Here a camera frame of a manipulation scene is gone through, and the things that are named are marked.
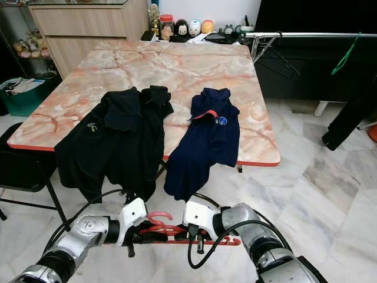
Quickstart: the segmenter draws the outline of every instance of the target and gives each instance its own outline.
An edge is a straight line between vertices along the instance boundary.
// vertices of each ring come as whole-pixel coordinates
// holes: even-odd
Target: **figurine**
[[[210,32],[214,31],[214,24],[213,21],[210,19],[205,20],[201,25],[201,33],[202,34],[209,34]]]
[[[186,37],[189,33],[189,25],[184,19],[179,19],[176,22],[175,31],[174,33],[179,37]]]
[[[38,46],[40,49],[47,49],[46,42],[43,40],[43,38],[38,39]]]
[[[47,49],[43,49],[41,52],[42,57],[49,57],[49,52]]]
[[[18,56],[20,56],[21,52],[22,52],[22,46],[21,46],[21,44],[15,42],[15,43],[13,43],[13,48],[17,52]]]
[[[192,37],[196,37],[200,33],[200,21],[197,19],[193,19],[188,25],[188,33]]]
[[[30,51],[29,46],[25,43],[24,40],[19,40],[18,42],[22,47],[22,51]]]
[[[39,28],[35,28],[34,31],[33,31],[33,34],[34,34],[34,36],[35,36],[37,39],[42,38],[42,35],[41,35],[41,32],[39,31]]]
[[[31,52],[38,50],[38,47],[37,47],[38,44],[32,38],[28,38],[26,41],[30,47]]]
[[[161,38],[163,40],[168,40],[171,35],[174,35],[174,34],[171,31],[170,26],[168,26],[168,25],[164,26],[163,30],[161,31]]]
[[[38,58],[39,56],[41,56],[41,52],[39,50],[35,50],[35,51],[31,52],[32,58]]]
[[[31,56],[31,53],[29,51],[23,51],[21,52],[22,58],[29,58]]]
[[[231,34],[233,32],[233,25],[226,25],[224,29],[225,34]]]

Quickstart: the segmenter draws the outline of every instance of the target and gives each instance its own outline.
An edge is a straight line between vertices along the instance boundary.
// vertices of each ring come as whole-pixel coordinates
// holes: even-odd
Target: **table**
[[[107,91],[164,85],[174,113],[164,120],[164,159],[178,146],[191,98],[204,87],[228,88],[240,110],[237,164],[277,166],[277,149],[249,49],[207,45],[105,41],[97,45],[9,138],[15,149],[54,151]]]

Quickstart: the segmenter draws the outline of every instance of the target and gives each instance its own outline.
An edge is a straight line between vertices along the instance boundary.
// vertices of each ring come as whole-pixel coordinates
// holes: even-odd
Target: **navy blue shirt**
[[[230,103],[227,88],[205,88],[191,103],[191,124],[167,162],[164,185],[176,200],[188,199],[209,178],[215,163],[235,167],[238,157],[239,110]]]

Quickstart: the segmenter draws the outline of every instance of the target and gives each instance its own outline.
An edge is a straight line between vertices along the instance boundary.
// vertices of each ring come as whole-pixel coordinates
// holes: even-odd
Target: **logo patch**
[[[89,123],[87,124],[87,127],[90,128],[93,133],[98,130],[96,123]]]
[[[228,123],[228,119],[226,119],[223,116],[220,116],[219,118],[216,118],[214,121],[216,122],[216,124],[220,124],[222,126],[225,126]]]

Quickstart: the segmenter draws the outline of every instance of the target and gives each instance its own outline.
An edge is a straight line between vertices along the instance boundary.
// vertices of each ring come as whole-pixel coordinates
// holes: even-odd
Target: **teal bin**
[[[14,96],[7,95],[5,87],[17,81],[18,78],[13,78],[2,83],[0,85],[0,96],[10,115],[28,117],[53,91],[53,86],[45,81],[43,84],[27,92]]]

